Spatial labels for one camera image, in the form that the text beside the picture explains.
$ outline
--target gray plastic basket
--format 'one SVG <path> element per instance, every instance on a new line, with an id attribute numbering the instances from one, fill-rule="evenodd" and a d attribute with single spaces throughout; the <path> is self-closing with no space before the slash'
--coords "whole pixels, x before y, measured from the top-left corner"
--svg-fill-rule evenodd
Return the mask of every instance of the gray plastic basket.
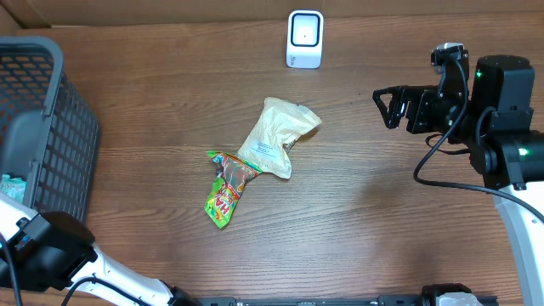
<path id="1" fill-rule="evenodd" d="M 99 124 L 45 37 L 0 37 L 0 174 L 26 180 L 23 204 L 84 222 Z"/>

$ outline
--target green snack bag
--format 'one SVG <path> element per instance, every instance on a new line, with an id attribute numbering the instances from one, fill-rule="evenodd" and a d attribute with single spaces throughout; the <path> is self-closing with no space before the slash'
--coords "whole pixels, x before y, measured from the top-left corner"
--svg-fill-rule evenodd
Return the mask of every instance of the green snack bag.
<path id="1" fill-rule="evenodd" d="M 207 155 L 218 165 L 218 176 L 206 200 L 206 213 L 222 229 L 229 223 L 246 182 L 263 171 L 249 161 L 228 153 L 208 151 Z"/>

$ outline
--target snack bag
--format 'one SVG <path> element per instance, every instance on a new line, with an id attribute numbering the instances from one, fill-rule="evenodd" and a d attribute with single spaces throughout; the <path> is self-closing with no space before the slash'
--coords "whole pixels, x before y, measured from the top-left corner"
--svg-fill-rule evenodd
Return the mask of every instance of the snack bag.
<path id="1" fill-rule="evenodd" d="M 218 176 L 206 200 L 206 213 L 222 229 L 229 223 L 246 182 L 263 171 L 249 161 L 228 153 L 208 151 L 207 155 L 217 164 Z"/>
<path id="2" fill-rule="evenodd" d="M 291 177 L 287 152 L 297 139 L 321 124 L 308 107 L 268 97 L 257 124 L 236 154 L 282 179 Z"/>

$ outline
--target white plug-in device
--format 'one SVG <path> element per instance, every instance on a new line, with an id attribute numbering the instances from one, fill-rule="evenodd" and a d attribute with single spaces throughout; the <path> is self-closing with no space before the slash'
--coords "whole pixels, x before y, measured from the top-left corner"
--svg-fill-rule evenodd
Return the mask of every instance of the white plug-in device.
<path id="1" fill-rule="evenodd" d="M 317 68 L 323 50 L 323 15 L 314 10 L 296 10 L 289 15 L 287 65 Z"/>

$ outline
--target wood grain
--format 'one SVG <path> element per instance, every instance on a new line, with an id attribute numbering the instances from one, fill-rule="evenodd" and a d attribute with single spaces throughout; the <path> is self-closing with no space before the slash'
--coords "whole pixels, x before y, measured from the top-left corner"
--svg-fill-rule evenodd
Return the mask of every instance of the wood grain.
<path id="1" fill-rule="evenodd" d="M 62 47 L 99 117 L 88 227 L 128 267 L 198 297 L 360 298 L 462 282 L 514 305 L 518 277 L 491 198 L 416 184 L 424 136 L 387 130 L 371 93 L 436 84 L 428 50 L 463 42 L 472 69 L 486 54 L 532 61 L 533 128 L 543 130 L 543 28 L 541 13 L 329 19 L 318 70 L 286 68 L 283 21 L 20 35 Z M 221 231 L 204 212 L 215 173 L 206 150 L 236 152 L 267 96 L 307 105 L 323 124 L 290 152 L 291 179 L 256 178 Z M 481 184 L 466 156 L 437 155 L 422 175 Z M 63 294 L 25 300 L 59 304 Z"/>
<path id="2" fill-rule="evenodd" d="M 15 35 L 20 26 L 0 4 L 0 35 Z"/>
<path id="3" fill-rule="evenodd" d="M 0 0 L 0 4 L 25 28 L 50 26 L 28 0 Z"/>
<path id="4" fill-rule="evenodd" d="M 376 15 L 544 11 L 541 0 L 17 0 L 50 25 L 119 26 L 180 22 L 286 20 L 295 9 L 326 18 Z"/>

